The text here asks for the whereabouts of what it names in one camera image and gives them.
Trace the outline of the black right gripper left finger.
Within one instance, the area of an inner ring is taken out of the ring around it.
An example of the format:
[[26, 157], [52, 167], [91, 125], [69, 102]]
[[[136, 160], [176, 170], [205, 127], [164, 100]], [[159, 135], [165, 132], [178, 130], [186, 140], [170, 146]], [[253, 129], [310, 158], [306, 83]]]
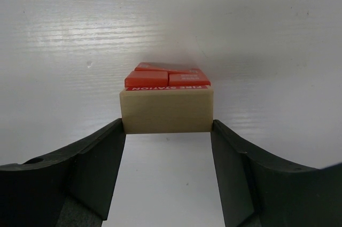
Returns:
[[126, 135], [121, 119], [25, 163], [1, 166], [1, 226], [101, 226]]

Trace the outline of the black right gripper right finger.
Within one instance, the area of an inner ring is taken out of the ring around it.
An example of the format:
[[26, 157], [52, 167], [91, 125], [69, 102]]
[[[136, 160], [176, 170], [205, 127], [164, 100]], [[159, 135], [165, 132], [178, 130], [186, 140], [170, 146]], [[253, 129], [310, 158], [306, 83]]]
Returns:
[[218, 120], [211, 144], [226, 226], [341, 226], [341, 164], [285, 160]]

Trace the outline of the natural wood block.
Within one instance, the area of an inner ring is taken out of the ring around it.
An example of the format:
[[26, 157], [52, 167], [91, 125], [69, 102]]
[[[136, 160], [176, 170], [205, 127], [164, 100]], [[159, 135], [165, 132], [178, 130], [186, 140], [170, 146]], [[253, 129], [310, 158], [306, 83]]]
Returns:
[[209, 85], [126, 88], [120, 92], [127, 134], [210, 132], [214, 91]]

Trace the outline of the red block with letter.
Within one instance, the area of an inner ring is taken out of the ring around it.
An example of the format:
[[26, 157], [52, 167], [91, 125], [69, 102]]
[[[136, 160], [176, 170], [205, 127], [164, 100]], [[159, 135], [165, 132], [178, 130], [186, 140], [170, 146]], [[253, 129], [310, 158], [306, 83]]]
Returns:
[[165, 71], [132, 71], [124, 80], [128, 87], [157, 87], [168, 84], [168, 73]]

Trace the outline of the red wood block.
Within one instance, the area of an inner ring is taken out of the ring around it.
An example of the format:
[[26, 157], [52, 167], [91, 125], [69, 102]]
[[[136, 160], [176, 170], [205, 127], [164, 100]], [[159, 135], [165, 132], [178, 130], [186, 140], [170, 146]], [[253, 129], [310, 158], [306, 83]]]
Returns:
[[203, 73], [169, 74], [169, 86], [211, 85]]

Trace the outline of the small red block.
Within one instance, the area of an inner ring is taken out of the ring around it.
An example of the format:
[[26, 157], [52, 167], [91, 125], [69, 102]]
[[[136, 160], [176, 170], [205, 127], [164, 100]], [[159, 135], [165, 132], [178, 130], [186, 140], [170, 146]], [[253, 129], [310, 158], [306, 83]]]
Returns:
[[167, 64], [162, 62], [140, 62], [135, 71], [165, 71], [168, 74], [189, 74], [199, 73], [200, 69], [191, 68], [188, 65]]

